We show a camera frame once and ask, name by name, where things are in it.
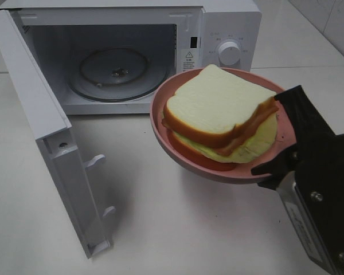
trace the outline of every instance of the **white bread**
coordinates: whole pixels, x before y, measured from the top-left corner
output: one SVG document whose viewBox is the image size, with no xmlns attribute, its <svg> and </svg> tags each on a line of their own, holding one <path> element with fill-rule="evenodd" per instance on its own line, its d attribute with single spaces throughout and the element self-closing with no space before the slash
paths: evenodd
<svg viewBox="0 0 344 275">
<path fill-rule="evenodd" d="M 267 88 L 208 65 L 179 87 L 165 109 L 186 127 L 220 135 L 244 124 L 260 103 L 274 95 Z"/>
<path fill-rule="evenodd" d="M 256 133 L 249 137 L 242 145 L 237 147 L 229 156 L 219 155 L 215 150 L 202 144 L 193 142 L 188 138 L 174 132 L 174 138 L 187 149 L 215 160 L 220 163 L 248 163 L 265 153 L 276 138 L 277 121 L 273 113 L 257 128 Z"/>
</svg>

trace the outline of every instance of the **white microwave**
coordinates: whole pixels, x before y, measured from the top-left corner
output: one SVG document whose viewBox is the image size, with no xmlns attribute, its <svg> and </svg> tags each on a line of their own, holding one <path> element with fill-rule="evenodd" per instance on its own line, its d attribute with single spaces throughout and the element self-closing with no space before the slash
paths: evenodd
<svg viewBox="0 0 344 275">
<path fill-rule="evenodd" d="M 216 64 L 250 70 L 261 13 L 252 0 L 8 0 L 0 50 L 87 257 L 112 244 L 67 115 L 147 113 L 168 77 Z"/>
</svg>

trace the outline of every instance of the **pink plate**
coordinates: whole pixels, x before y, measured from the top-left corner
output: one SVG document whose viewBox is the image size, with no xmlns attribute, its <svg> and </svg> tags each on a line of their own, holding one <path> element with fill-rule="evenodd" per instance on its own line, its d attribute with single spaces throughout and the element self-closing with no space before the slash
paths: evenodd
<svg viewBox="0 0 344 275">
<path fill-rule="evenodd" d="M 259 84 L 277 93 L 283 92 L 284 89 L 275 83 L 264 79 L 256 74 L 249 73 L 243 70 L 223 68 L 227 72 L 235 74 L 236 76 L 242 77 L 252 83 Z M 169 142 L 167 137 L 167 128 L 162 125 L 162 113 L 163 107 L 165 106 L 167 100 L 174 94 L 174 92 L 182 84 L 190 80 L 199 74 L 202 69 L 188 70 L 187 72 L 176 74 L 175 76 L 167 79 L 162 85 L 157 89 L 153 101 L 150 107 L 150 118 L 153 127 L 153 131 L 157 140 L 159 141 L 162 148 L 167 152 L 167 154 L 173 158 L 182 167 L 195 172 L 205 178 L 213 179 L 219 182 L 227 183 L 254 183 L 265 179 L 269 175 L 259 175 L 253 176 L 251 174 L 251 168 L 273 159 L 280 151 L 287 148 L 288 146 L 296 142 L 294 130 L 289 121 L 289 118 L 283 108 L 283 106 L 277 101 L 277 106 L 279 110 L 277 112 L 277 122 L 278 130 L 276 141 L 273 146 L 263 155 L 259 156 L 255 160 L 245 164 L 239 164 L 235 169 L 230 171 L 215 171 L 207 169 L 200 165 L 195 164 L 191 160 L 182 156 L 177 152 Z"/>
</svg>

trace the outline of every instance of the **microwave label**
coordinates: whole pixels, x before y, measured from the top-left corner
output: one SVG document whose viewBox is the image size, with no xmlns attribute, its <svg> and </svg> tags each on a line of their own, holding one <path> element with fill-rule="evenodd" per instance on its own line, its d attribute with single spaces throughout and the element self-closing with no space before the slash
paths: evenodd
<svg viewBox="0 0 344 275">
<path fill-rule="evenodd" d="M 197 64 L 198 58 L 198 51 L 197 49 L 184 49 L 181 50 L 181 64 L 182 64 L 182 71 L 186 71 L 186 70 L 191 70 L 191 69 L 195 69 Z"/>
</svg>

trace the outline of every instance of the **open microwave door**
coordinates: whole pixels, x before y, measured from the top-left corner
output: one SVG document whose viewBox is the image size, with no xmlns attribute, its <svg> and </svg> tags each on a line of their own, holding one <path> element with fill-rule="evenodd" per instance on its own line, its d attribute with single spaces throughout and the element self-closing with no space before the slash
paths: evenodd
<svg viewBox="0 0 344 275">
<path fill-rule="evenodd" d="M 90 258 L 112 244 L 104 220 L 115 208 L 110 206 L 100 215 L 87 177 L 87 170 L 105 157 L 82 161 L 72 126 L 13 17 L 15 13 L 0 11 L 0 50 L 38 148 Z"/>
</svg>

